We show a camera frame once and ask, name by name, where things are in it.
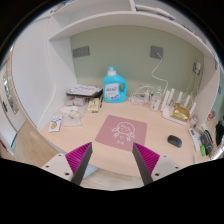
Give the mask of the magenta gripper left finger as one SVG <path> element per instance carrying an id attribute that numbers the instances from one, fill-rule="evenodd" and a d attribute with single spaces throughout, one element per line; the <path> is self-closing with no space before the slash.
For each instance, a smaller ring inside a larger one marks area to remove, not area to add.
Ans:
<path id="1" fill-rule="evenodd" d="M 79 185 L 85 174 L 87 165 L 92 155 L 92 143 L 84 144 L 65 155 L 73 172 L 72 182 Z"/>

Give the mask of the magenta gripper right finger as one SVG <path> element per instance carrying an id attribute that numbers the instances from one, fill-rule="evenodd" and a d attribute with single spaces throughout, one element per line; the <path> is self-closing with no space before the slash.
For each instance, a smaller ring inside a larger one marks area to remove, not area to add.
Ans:
<path id="1" fill-rule="evenodd" d="M 136 160 L 143 184 L 148 185 L 152 183 L 152 172 L 160 158 L 160 155 L 137 143 L 133 144 L 132 153 Z"/>

